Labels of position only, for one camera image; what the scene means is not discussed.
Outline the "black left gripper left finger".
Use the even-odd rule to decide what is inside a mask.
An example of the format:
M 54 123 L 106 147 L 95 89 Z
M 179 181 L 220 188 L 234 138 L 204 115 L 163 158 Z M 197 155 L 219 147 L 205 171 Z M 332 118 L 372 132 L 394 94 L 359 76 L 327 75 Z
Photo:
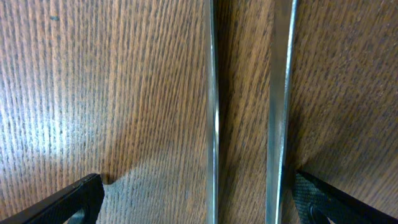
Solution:
M 2 223 L 96 223 L 104 199 L 99 174 L 89 174 Z

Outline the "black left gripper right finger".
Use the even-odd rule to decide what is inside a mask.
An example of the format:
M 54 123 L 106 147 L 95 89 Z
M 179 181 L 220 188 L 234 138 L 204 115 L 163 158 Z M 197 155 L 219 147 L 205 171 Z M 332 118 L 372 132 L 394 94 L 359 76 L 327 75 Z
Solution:
M 301 223 L 397 223 L 396 218 L 301 170 L 295 173 L 292 196 Z

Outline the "metal tongs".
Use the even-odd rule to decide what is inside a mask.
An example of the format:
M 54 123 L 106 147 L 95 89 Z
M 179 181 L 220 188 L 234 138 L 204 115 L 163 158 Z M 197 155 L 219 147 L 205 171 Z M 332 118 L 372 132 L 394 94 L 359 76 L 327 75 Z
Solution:
M 267 135 L 266 223 L 280 223 L 284 191 L 285 155 L 289 124 L 290 78 L 298 1 L 276 1 Z M 205 1 L 206 103 L 206 222 L 218 221 L 218 174 L 220 148 L 220 107 L 218 88 L 218 49 L 214 1 Z

